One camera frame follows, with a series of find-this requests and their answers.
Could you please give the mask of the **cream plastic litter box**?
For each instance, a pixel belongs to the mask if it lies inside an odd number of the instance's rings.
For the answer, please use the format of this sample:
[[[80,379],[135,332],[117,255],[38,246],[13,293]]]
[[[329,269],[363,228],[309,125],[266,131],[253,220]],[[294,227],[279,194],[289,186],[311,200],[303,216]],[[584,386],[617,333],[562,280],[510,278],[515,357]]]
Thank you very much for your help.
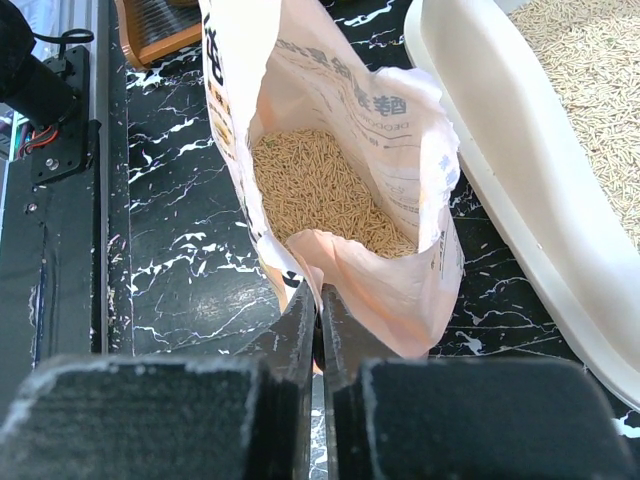
[[[461,165],[566,342],[639,404],[639,254],[508,1],[415,1],[404,23],[460,139]]]

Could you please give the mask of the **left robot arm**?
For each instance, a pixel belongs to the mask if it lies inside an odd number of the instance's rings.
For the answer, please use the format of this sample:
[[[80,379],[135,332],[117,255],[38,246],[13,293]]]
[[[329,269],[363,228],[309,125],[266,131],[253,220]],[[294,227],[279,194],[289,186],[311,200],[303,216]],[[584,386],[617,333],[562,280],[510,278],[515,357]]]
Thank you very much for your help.
[[[74,89],[32,54],[38,40],[58,45],[63,59],[67,45],[90,43],[94,33],[75,28],[59,37],[40,35],[12,2],[1,3],[1,102],[32,124],[48,127],[73,116],[78,100]]]

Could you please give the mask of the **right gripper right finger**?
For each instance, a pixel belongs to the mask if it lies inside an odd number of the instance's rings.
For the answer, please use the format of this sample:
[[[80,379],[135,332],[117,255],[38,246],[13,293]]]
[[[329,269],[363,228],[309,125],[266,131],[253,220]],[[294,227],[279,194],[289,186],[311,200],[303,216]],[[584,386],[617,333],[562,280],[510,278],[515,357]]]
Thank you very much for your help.
[[[635,479],[598,385],[567,360],[404,359],[321,293],[332,479]]]

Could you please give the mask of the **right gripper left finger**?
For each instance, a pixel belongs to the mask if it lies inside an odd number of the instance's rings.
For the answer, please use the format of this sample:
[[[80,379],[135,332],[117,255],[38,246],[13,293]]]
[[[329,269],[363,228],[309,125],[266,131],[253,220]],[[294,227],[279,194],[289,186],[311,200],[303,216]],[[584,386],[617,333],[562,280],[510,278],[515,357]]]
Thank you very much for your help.
[[[235,355],[65,355],[22,383],[5,479],[304,479],[315,302],[301,284]]]

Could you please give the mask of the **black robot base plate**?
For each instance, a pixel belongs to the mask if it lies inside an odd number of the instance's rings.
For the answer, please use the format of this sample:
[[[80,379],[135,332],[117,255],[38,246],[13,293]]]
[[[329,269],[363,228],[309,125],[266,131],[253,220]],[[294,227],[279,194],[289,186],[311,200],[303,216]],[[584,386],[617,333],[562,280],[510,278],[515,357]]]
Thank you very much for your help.
[[[61,1],[57,31],[86,28],[89,115],[99,146],[87,168],[46,186],[27,159],[1,166],[1,401],[59,354],[131,353],[125,61],[115,5]]]

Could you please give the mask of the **pink cat litter bag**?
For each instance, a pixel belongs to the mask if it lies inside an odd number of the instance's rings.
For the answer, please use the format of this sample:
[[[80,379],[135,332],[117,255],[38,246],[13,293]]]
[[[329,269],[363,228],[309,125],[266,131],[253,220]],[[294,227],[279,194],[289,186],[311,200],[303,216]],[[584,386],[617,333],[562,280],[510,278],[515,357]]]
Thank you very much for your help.
[[[317,1],[203,1],[212,136],[281,305],[333,286],[391,350],[441,339],[463,275],[458,138],[418,69],[371,71]]]

